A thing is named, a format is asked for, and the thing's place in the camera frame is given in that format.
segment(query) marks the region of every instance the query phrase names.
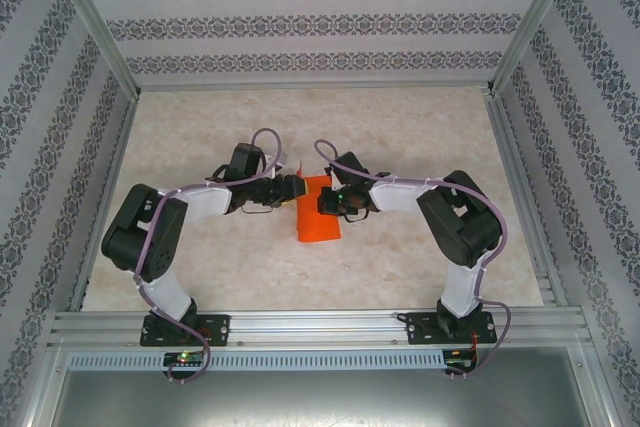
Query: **black mounting bracket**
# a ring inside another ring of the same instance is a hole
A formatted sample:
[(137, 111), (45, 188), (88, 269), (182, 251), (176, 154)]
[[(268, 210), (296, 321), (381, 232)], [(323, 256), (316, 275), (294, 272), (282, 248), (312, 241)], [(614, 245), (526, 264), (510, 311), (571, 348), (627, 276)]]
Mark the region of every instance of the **black mounting bracket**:
[(474, 332), (479, 344), (495, 344), (498, 340), (491, 312), (478, 312), (472, 322), (453, 334), (447, 334), (438, 322), (437, 312), (411, 312), (396, 318), (406, 325), (409, 345), (471, 344)]
[[(231, 317), (228, 315), (197, 314), (194, 330), (202, 334), (211, 347), (225, 347), (229, 339)], [(155, 314), (144, 318), (140, 345), (142, 347), (202, 346), (193, 335), (176, 329), (173, 324)]]

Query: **wire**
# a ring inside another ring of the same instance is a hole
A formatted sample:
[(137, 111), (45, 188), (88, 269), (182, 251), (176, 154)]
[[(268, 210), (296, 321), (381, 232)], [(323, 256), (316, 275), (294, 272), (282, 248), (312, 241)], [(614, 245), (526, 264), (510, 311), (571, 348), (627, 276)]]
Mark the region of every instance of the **wire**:
[(204, 189), (204, 188), (211, 188), (211, 187), (232, 187), (234, 185), (248, 184), (249, 182), (253, 182), (254, 180), (258, 180), (258, 179), (261, 179), (263, 177), (266, 177), (267, 174), (271, 171), (271, 169), (275, 169), (277, 163), (280, 161), (280, 157), (282, 157), (282, 140), (280, 139), (280, 135), (275, 130), (273, 130), (273, 129), (269, 128), (269, 127), (263, 127), (262, 129), (258, 129), (253, 134), (253, 137), (251, 138), (251, 144), (252, 145), (255, 143), (256, 138), (260, 134), (262, 134), (263, 132), (269, 132), (270, 134), (272, 134), (274, 136), (274, 138), (276, 139), (277, 147), (276, 147), (276, 155), (275, 155), (275, 157), (271, 160), (269, 165), (267, 165), (267, 167), (262, 172), (260, 172), (259, 174), (254, 175), (253, 177), (249, 177), (248, 179), (235, 180), (233, 182), (209, 182), (209, 181), (207, 181), (207, 182), (202, 182), (202, 183), (199, 183), (199, 184), (186, 185), (184, 187), (180, 187), (179, 189), (171, 190), (171, 191), (167, 192), (162, 197), (162, 199), (160, 199), (160, 202), (158, 202), (158, 206), (156, 207), (156, 211), (153, 213), (153, 217), (151, 218), (151, 222), (149, 223), (149, 230), (147, 231), (147, 235), (145, 236), (144, 244), (142, 245), (142, 250), (140, 251), (140, 257), (138, 257), (138, 263), (136, 264), (136, 270), (133, 273), (133, 281), (136, 284), (136, 288), (138, 289), (138, 292), (140, 292), (140, 296), (149, 305), (149, 307), (151, 307), (151, 311), (153, 313), (155, 313), (159, 317), (162, 317), (163, 319), (165, 319), (166, 321), (172, 323), (173, 325), (179, 327), (180, 329), (184, 330), (185, 332), (193, 335), (196, 339), (198, 339), (202, 343), (204, 352), (206, 354), (206, 360), (203, 361), (202, 366), (200, 367), (200, 369), (197, 370), (192, 376), (190, 376), (190, 377), (188, 377), (186, 379), (176, 379), (175, 377), (173, 377), (171, 375), (171, 373), (173, 371), (173, 368), (177, 365), (177, 364), (172, 364), (169, 367), (169, 370), (167, 371), (167, 377), (169, 377), (169, 381), (170, 382), (179, 381), (180, 384), (184, 385), (184, 384), (186, 384), (188, 382), (194, 381), (195, 379), (200, 377), (202, 374), (204, 374), (204, 372), (207, 370), (207, 368), (209, 367), (209, 364), (211, 362), (211, 346), (209, 345), (209, 342), (207, 341), (207, 339), (203, 335), (201, 335), (199, 332), (195, 331), (194, 329), (192, 329), (188, 325), (183, 324), (179, 320), (174, 319), (169, 314), (167, 314), (162, 309), (160, 309), (160, 307), (158, 307), (158, 305), (153, 301), (153, 299), (151, 299), (151, 297), (149, 297), (149, 295), (147, 294), (147, 292), (144, 289), (144, 280), (142, 280), (142, 277), (140, 276), (140, 273), (142, 272), (142, 268), (144, 266), (144, 261), (146, 260), (147, 255), (149, 254), (149, 249), (151, 247), (151, 239), (153, 238), (153, 234), (154, 234), (154, 232), (156, 230), (156, 227), (158, 225), (158, 219), (160, 218), (160, 213), (162, 212), (162, 209), (164, 208), (165, 204), (169, 201), (169, 199), (174, 197), (175, 195), (181, 193), (181, 192), (188, 192), (190, 190)]
[[(334, 159), (332, 159), (327, 154), (322, 152), (322, 150), (320, 149), (321, 145), (325, 145), (325, 146), (329, 147), (333, 151)], [(320, 155), (320, 157), (322, 157), (324, 160), (329, 162), (329, 164), (331, 166), (333, 166), (334, 168), (341, 169), (341, 170), (343, 170), (345, 172), (349, 172), (349, 173), (354, 174), (354, 175), (358, 175), (358, 176), (363, 177), (365, 179), (373, 180), (373, 181), (376, 181), (376, 182), (387, 182), (387, 183), (396, 183), (396, 184), (432, 185), (432, 186), (436, 186), (436, 187), (444, 187), (444, 188), (448, 188), (448, 189), (452, 189), (452, 190), (457, 190), (459, 192), (464, 192), (465, 194), (468, 194), (468, 195), (470, 195), (472, 197), (475, 197), (480, 202), (484, 203), (489, 208), (491, 213), (493, 213), (493, 215), (496, 217), (496, 219), (498, 219), (498, 223), (500, 224), (500, 229), (502, 231), (502, 238), (500, 239), (500, 243), (498, 244), (496, 249), (491, 254), (489, 254), (489, 256), (487, 256), (487, 258), (484, 259), (483, 263), (480, 265), (480, 272), (478, 273), (478, 277), (476, 279), (476, 284), (475, 284), (475, 286), (473, 288), (473, 295), (482, 304), (493, 305), (493, 306), (496, 306), (496, 307), (503, 308), (505, 313), (506, 313), (507, 319), (506, 319), (506, 322), (504, 324), (504, 329), (503, 329), (502, 333), (500, 334), (500, 337), (498, 337), (498, 340), (496, 341), (496, 344), (493, 346), (493, 349), (491, 349), (491, 352), (489, 352), (489, 354), (487, 355), (486, 359), (482, 362), (482, 364), (480, 364), (478, 367), (476, 367), (470, 373), (465, 374), (465, 375), (458, 374), (456, 377), (457, 378), (467, 378), (467, 377), (470, 377), (471, 375), (475, 375), (477, 372), (481, 371), (495, 357), (496, 352), (498, 351), (498, 348), (500, 348), (500, 346), (504, 342), (504, 339), (507, 336), (507, 332), (509, 331), (509, 327), (511, 326), (511, 309), (509, 309), (509, 307), (505, 303), (498, 302), (496, 300), (484, 300), (484, 299), (482, 299), (482, 297), (480, 297), (480, 285), (482, 284), (482, 278), (484, 277), (484, 273), (486, 271), (486, 267), (487, 267), (487, 265), (489, 265), (490, 262), (492, 262), (504, 250), (504, 248), (505, 248), (505, 246), (507, 244), (507, 240), (509, 238), (509, 232), (508, 232), (508, 229), (507, 229), (507, 221), (505, 220), (504, 216), (502, 215), (502, 213), (500, 212), (498, 207), (496, 207), (496, 205), (493, 202), (491, 202), (487, 197), (485, 197), (481, 193), (479, 193), (479, 192), (477, 192), (477, 191), (475, 191), (473, 189), (470, 189), (468, 187), (465, 187), (463, 185), (458, 185), (458, 184), (454, 184), (454, 183), (451, 183), (451, 182), (445, 182), (443, 180), (436, 180), (436, 179), (412, 179), (412, 178), (406, 178), (406, 177), (392, 177), (392, 176), (379, 177), (379, 176), (376, 176), (376, 175), (367, 174), (365, 172), (361, 172), (359, 170), (355, 170), (355, 169), (352, 169), (350, 167), (344, 166), (344, 165), (342, 165), (342, 164), (340, 164), (340, 163), (335, 161), (335, 158), (338, 157), (338, 149), (336, 149), (335, 145), (333, 145), (331, 142), (329, 142), (328, 140), (325, 140), (325, 139), (317, 139), (313, 143), (313, 147), (316, 149), (316, 152)]]
[(478, 334), (475, 330), (471, 333), (471, 339), (473, 341), (473, 345), (469, 351), (473, 352), (473, 359), (471, 359), (471, 362), (474, 362), (478, 360)]
[(211, 174), (211, 177), (207, 177), (207, 180), (211, 180), (213, 182), (219, 182), (220, 179), (220, 174), (222, 172), (224, 172), (225, 170), (227, 170), (227, 168), (229, 167), (229, 165), (227, 164), (222, 164), (220, 167), (218, 167), (213, 174)]
[(198, 329), (198, 332), (200, 332), (202, 335), (206, 336), (207, 338), (212, 337), (211, 331), (209, 329), (207, 329), (206, 327), (200, 327)]
[(347, 214), (344, 214), (344, 220), (346, 220), (348, 224), (357, 224), (358, 222), (362, 222), (363, 220), (365, 220), (367, 217), (369, 217), (368, 210), (364, 211), (364, 217), (355, 220), (351, 220)]
[[(253, 136), (253, 138), (251, 139), (251, 147), (254, 147), (256, 144), (256, 135)], [(267, 170), (267, 157), (265, 156), (264, 152), (260, 152), (260, 162), (262, 163), (262, 171), (264, 172), (265, 170)]]

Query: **aluminum frame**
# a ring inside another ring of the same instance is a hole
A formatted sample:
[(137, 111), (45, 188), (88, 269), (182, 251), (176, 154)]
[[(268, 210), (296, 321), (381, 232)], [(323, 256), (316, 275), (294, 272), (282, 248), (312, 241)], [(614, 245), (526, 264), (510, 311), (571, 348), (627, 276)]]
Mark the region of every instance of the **aluminum frame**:
[(220, 84), (158, 84), (145, 85), (141, 92), (193, 92), (216, 90), (267, 90), (267, 89), (393, 89), (410, 87), (484, 87), (487, 81), (467, 80), (379, 80), (347, 82), (254, 82)]
[[(489, 310), (494, 314), (497, 332), (502, 332), (505, 313)], [(409, 345), (405, 325), (396, 319), (399, 312), (415, 311), (424, 310), (226, 312), (231, 316), (229, 343), (227, 347), (215, 348), (213, 352), (214, 355), (221, 351), (385, 350), (408, 353), (428, 349), (429, 346), (425, 345)], [(52, 424), (74, 353), (135, 354), (181, 350), (179, 347), (141, 347), (139, 336), (145, 315), (145, 312), (56, 314), (44, 362), (26, 416), (19, 425)], [(455, 347), (459, 345), (432, 346), (434, 350)], [(514, 308), (512, 326), (503, 348), (530, 347), (566, 348), (591, 425), (620, 425), (580, 307)]]
[(515, 137), (509, 127), (504, 106), (499, 96), (491, 91), (484, 91), (483, 97), (489, 115), (489, 121), (496, 139), (498, 152), (502, 159), (507, 182), (513, 196), (522, 233), (531, 257), (531, 263), (538, 276), (546, 276), (553, 294), (553, 301), (558, 306), (569, 305), (560, 281), (560, 276), (553, 262), (549, 244), (536, 210), (531, 188), (527, 180), (522, 159), (518, 155)]

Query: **metal bar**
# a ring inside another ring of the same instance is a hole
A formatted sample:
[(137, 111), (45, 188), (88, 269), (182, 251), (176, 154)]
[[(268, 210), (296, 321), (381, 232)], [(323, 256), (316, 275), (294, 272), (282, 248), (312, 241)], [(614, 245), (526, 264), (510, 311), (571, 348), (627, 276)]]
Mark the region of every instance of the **metal bar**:
[(548, 274), (536, 274), (536, 280), (538, 281), (539, 289), (551, 289), (551, 282), (549, 282)]
[(513, 39), (509, 43), (502, 59), (500, 59), (493, 79), (491, 79), (494, 94), (499, 94), (504, 89), (513, 69), (520, 61), (524, 50), (529, 44), (529, 40), (531, 40), (533, 33), (542, 22), (542, 18), (552, 2), (553, 0), (533, 0), (529, 5), (522, 22), (520, 22), (516, 33), (513, 35)]
[[(489, 310), (494, 314), (497, 331), (501, 332), (505, 313)], [(408, 345), (405, 325), (396, 319), (398, 312), (406, 311), (227, 312), (231, 316), (229, 343), (216, 351), (425, 348)], [(60, 313), (48, 348), (72, 352), (150, 350), (139, 345), (145, 315), (142, 312)], [(591, 344), (580, 308), (514, 308), (511, 325), (509, 340), (504, 344), (508, 348)], [(434, 346), (456, 347), (459, 345)]]
[(551, 289), (540, 289), (540, 296), (544, 305), (555, 305), (556, 299)]
[(133, 73), (93, 0), (71, 0), (71, 2), (98, 44), (100, 52), (115, 73), (129, 100), (137, 100), (139, 87)]
[(78, 283), (76, 285), (75, 291), (73, 292), (71, 305), (69, 306), (69, 309), (72, 311), (79, 311), (82, 308), (82, 301), (87, 289), (87, 284), (89, 283), (89, 277), (91, 275), (91, 272), (93, 271), (93, 265), (95, 264), (96, 257), (98, 256), (98, 250), (100, 249), (102, 233), (104, 232), (104, 226), (107, 222), (107, 215), (109, 214), (109, 206), (111, 205), (113, 192), (115, 191), (116, 183), (118, 182), (120, 167), (122, 166), (122, 161), (124, 160), (124, 154), (127, 150), (126, 147), (129, 143), (129, 136), (131, 135), (131, 129), (133, 127), (133, 120), (136, 115), (136, 109), (138, 108), (137, 100), (131, 100), (130, 102), (133, 102), (133, 105), (129, 107), (129, 111), (127, 112), (127, 118), (125, 119), (123, 127), (124, 135), (120, 137), (120, 140), (118, 141), (118, 145), (116, 147), (114, 164), (112, 165), (111, 171), (109, 172), (109, 178), (107, 179), (104, 194), (102, 196), (102, 201), (98, 210), (98, 215), (93, 225), (93, 232), (91, 234), (91, 240), (89, 241), (89, 248), (87, 250), (88, 255), (85, 256), (84, 264), (80, 269)]
[(499, 96), (495, 98), (485, 96), (484, 99), (534, 269), (548, 275), (555, 303), (559, 306), (566, 306), (568, 305), (567, 298), (549, 250), (542, 222), (538, 216), (527, 174), (518, 155), (513, 132), (511, 132), (505, 118), (502, 100)]
[(570, 347), (567, 352), (591, 426), (621, 427), (595, 347)]
[(40, 427), (53, 424), (70, 358), (68, 352), (59, 349), (45, 352), (38, 366), (38, 378), (27, 404), (26, 415), (19, 425)]
[(264, 90), (264, 89), (372, 89), (409, 87), (486, 87), (486, 81), (467, 80), (399, 80), (369, 82), (255, 82), (218, 84), (144, 85), (142, 92), (183, 92), (200, 90)]

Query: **enclosure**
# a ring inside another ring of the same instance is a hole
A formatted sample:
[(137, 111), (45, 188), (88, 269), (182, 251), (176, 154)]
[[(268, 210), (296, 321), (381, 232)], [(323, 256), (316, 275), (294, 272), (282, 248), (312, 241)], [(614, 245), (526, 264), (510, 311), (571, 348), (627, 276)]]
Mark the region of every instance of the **enclosure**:
[[(1, 425), (640, 424), (640, 0), (0, 6)], [(293, 202), (185, 226), (180, 282), (229, 320), (204, 377), (169, 384), (182, 349), (141, 345), (105, 228), (133, 185), (202, 181), (264, 126), (305, 176), (317, 138), (371, 172), (471, 175), (510, 234), (486, 371), (449, 380), (467, 345), (398, 321), (445, 285), (423, 218), (304, 244)]]

